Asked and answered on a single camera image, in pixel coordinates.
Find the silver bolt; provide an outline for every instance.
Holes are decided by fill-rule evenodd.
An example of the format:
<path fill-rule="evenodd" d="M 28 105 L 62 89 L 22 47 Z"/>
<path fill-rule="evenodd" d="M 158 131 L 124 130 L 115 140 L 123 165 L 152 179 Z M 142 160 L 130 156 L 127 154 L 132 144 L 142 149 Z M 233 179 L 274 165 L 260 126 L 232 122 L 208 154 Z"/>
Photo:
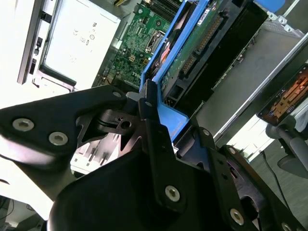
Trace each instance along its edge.
<path fill-rule="evenodd" d="M 179 191 L 172 185 L 168 185 L 165 188 L 166 196 L 173 202 L 177 202 L 180 200 L 180 193 Z"/>
<path fill-rule="evenodd" d="M 26 118 L 20 118 L 13 121 L 13 127 L 18 131 L 30 131 L 34 128 L 34 123 Z"/>
<path fill-rule="evenodd" d="M 282 226 L 282 229 L 284 230 L 284 231 L 291 231 L 291 228 L 289 227 L 289 225 L 288 224 L 286 224 L 286 223 L 281 223 L 281 226 Z"/>
<path fill-rule="evenodd" d="M 235 208 L 230 209 L 230 215 L 232 219 L 239 225 L 244 225 L 244 218 Z"/>
<path fill-rule="evenodd" d="M 119 92 L 114 91 L 112 92 L 112 94 L 116 97 L 119 97 L 119 98 L 121 97 L 121 94 Z"/>
<path fill-rule="evenodd" d="M 62 146 L 68 142 L 68 137 L 62 132 L 55 131 L 49 135 L 49 142 L 56 146 Z"/>
<path fill-rule="evenodd" d="M 233 148 L 229 148 L 229 151 L 230 151 L 233 155 L 236 154 L 236 151 L 235 151 Z"/>
<path fill-rule="evenodd" d="M 150 102 L 145 102 L 146 105 L 148 105 L 149 107 L 152 107 L 152 104 Z"/>
<path fill-rule="evenodd" d="M 206 130 L 206 129 L 203 129 L 203 133 L 204 133 L 205 135 L 207 135 L 207 136 L 209 136 L 209 135 L 210 135 L 209 131 L 208 131 L 208 130 Z"/>

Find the metal frame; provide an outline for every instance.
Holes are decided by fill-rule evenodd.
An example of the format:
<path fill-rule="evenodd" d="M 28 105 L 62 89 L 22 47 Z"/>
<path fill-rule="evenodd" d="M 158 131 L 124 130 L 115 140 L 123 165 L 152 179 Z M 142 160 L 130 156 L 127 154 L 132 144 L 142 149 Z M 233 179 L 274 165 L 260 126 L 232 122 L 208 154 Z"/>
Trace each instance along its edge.
<path fill-rule="evenodd" d="M 29 30 L 26 37 L 25 49 L 21 59 L 20 70 L 17 78 L 19 84 L 24 84 L 29 73 L 34 46 L 37 39 L 37 32 L 40 24 L 40 17 L 44 7 L 45 0 L 35 0 L 33 11 L 30 19 Z"/>
<path fill-rule="evenodd" d="M 243 104 L 245 109 L 240 114 L 235 113 L 233 117 L 217 133 L 218 145 L 227 143 L 244 124 L 258 113 L 265 102 L 292 76 L 302 64 L 307 61 L 308 56 L 308 34 L 289 52 L 279 63 L 271 74 L 262 82 Z"/>
<path fill-rule="evenodd" d="M 80 103 L 80 98 L 89 101 Z M 52 104 L 59 106 L 47 112 Z M 68 231 L 86 227 L 96 230 L 107 215 L 104 227 L 114 230 L 123 225 L 130 230 L 141 226 L 187 230 L 194 224 L 196 231 L 204 227 L 256 231 L 241 195 L 260 202 L 255 219 L 263 231 L 278 230 L 285 224 L 304 230 L 240 154 L 230 146 L 217 149 L 206 129 L 191 126 L 181 141 L 182 157 L 177 160 L 156 106 L 157 85 L 147 81 L 138 102 L 112 86 L 102 86 L 0 110 L 1 153 L 23 163 L 20 168 L 27 176 L 35 173 L 37 179 L 45 181 L 48 175 L 53 176 L 52 180 L 58 176 L 56 182 L 61 181 L 63 172 L 54 163 L 68 163 L 76 147 L 99 140 L 109 132 L 121 135 L 120 158 L 70 184 L 56 197 L 48 224 L 51 231 L 63 227 Z M 27 131 L 17 130 L 11 123 L 17 117 L 26 117 L 35 126 Z M 55 130 L 66 134 L 66 143 L 58 146 L 48 140 Z M 229 164 L 239 174 L 235 180 Z M 204 213 L 205 205 L 211 208 L 210 213 Z M 86 222 L 85 215 L 89 214 L 92 222 Z"/>

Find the white surface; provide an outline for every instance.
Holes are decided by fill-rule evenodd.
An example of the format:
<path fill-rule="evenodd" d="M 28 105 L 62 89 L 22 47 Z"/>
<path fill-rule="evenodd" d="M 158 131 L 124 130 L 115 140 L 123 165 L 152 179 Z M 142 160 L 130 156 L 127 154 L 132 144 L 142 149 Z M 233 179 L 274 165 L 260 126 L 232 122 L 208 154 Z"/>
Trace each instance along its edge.
<path fill-rule="evenodd" d="M 47 220 L 53 201 L 12 161 L 0 157 L 0 194 L 31 205 L 32 208 Z"/>
<path fill-rule="evenodd" d="M 111 161 L 114 161 L 115 159 L 117 159 L 117 157 L 119 156 L 119 144 L 115 147 L 114 151 L 111 153 L 110 157 L 106 159 L 106 161 L 103 163 L 103 165 L 101 165 L 99 162 L 97 161 L 89 161 L 90 157 L 85 157 L 84 154 L 86 153 L 86 151 L 90 148 L 90 150 L 92 148 L 96 148 L 98 145 L 99 141 L 93 141 L 91 143 L 87 143 L 84 146 L 78 148 L 75 152 L 75 154 L 73 155 L 73 158 L 70 162 L 71 164 L 71 170 L 76 171 L 76 172 L 80 172 L 82 174 L 88 174 L 96 169 L 98 169 L 99 167 L 102 167 L 108 163 L 110 163 Z"/>
<path fill-rule="evenodd" d="M 88 0 L 64 0 L 46 57 L 46 66 L 92 86 L 120 19 Z"/>
<path fill-rule="evenodd" d="M 36 214 L 35 211 L 31 211 L 27 209 L 27 204 L 14 200 L 14 210 L 13 212 L 6 218 L 5 222 L 9 223 L 13 227 L 17 227 L 17 225 L 23 220 L 29 218 L 30 216 Z M 10 201 L 8 213 L 10 213 L 13 209 L 13 202 Z"/>

